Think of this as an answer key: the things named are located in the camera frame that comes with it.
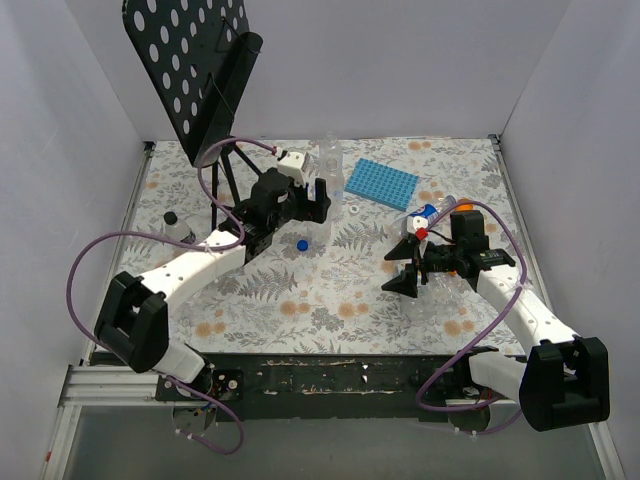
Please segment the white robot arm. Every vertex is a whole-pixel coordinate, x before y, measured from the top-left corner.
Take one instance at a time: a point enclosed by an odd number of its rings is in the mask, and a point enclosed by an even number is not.
[[[95,335],[135,372],[155,370],[209,391],[206,361],[188,345],[169,338],[170,316],[216,278],[262,253],[288,221],[326,220],[331,201],[324,180],[316,179],[315,200],[308,198],[308,154],[279,149],[276,156],[277,168],[262,173],[250,198],[232,210],[245,230],[241,245],[188,252],[137,277],[122,272],[112,279]],[[237,225],[226,220],[200,246],[219,248],[239,237]]]
[[[426,284],[430,272],[456,271],[497,311],[505,308],[518,286],[520,273],[504,250],[489,248],[480,212],[452,213],[453,244],[428,242],[423,254],[420,244],[426,230],[419,227],[409,229],[385,257],[411,259],[412,263],[383,285],[383,290],[415,298],[418,273]],[[522,345],[527,362],[495,349],[474,348],[458,362],[460,365],[454,365],[457,375],[463,377],[460,381],[491,388],[518,402],[529,424],[539,431],[606,420],[608,354],[599,339],[579,336],[526,288],[505,322]]]

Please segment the perforated metal panel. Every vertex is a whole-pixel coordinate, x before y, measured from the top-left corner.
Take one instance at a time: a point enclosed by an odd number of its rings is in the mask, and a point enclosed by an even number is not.
[[[230,77],[234,60],[255,57],[262,40],[249,33],[242,0],[125,0],[123,21],[193,163],[212,121],[217,136],[230,131],[246,85]]]

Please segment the white backdrop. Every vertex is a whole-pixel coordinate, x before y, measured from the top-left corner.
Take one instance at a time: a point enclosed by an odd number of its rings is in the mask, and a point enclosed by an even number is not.
[[[572,0],[503,136],[553,306],[609,349],[609,425],[640,475],[640,4]]]
[[[121,0],[66,1],[138,134],[174,138],[122,27]],[[264,47],[234,133],[500,133],[568,3],[248,0]]]
[[[66,312],[71,262],[120,227],[142,143],[63,0],[0,2],[0,478],[38,478],[84,337]],[[95,315],[113,244],[75,290]]]

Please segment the small glass bottle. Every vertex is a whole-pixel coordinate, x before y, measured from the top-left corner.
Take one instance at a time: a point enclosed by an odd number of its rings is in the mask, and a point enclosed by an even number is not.
[[[176,242],[192,245],[196,241],[196,235],[184,220],[178,218],[175,212],[164,214],[164,234]]]

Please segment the table surface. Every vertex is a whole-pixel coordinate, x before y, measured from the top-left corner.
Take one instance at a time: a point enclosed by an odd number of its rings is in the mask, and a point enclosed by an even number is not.
[[[273,143],[317,155],[314,142]],[[252,146],[243,149],[263,171],[273,166],[268,153]],[[411,202],[415,208],[448,194],[480,200],[499,213],[524,246],[489,140],[345,140],[343,149],[346,179],[360,158],[413,173],[420,177]],[[240,196],[246,198],[256,176],[235,155],[231,160]],[[222,174],[219,198],[233,202]],[[209,202],[180,144],[171,141],[155,147],[132,228],[160,233],[167,210],[185,219],[198,239],[209,234]],[[407,310],[407,301],[399,295],[382,292],[380,286],[394,276],[396,268],[394,262],[383,260],[397,240],[389,227],[401,216],[398,210],[345,193],[327,245],[299,252],[296,243],[306,225],[288,223],[258,258],[179,307],[170,319],[170,334],[202,352],[455,353],[497,312],[465,281],[447,274],[439,276],[429,293],[431,303],[421,315]],[[487,218],[486,230],[492,248],[504,248],[513,255],[513,247],[492,218]],[[448,234],[448,225],[441,231]],[[131,239],[125,243],[118,269],[141,274],[181,253],[160,243]],[[532,280],[532,288],[539,293],[537,279]],[[506,325],[496,328],[483,344],[504,353],[522,352]]]

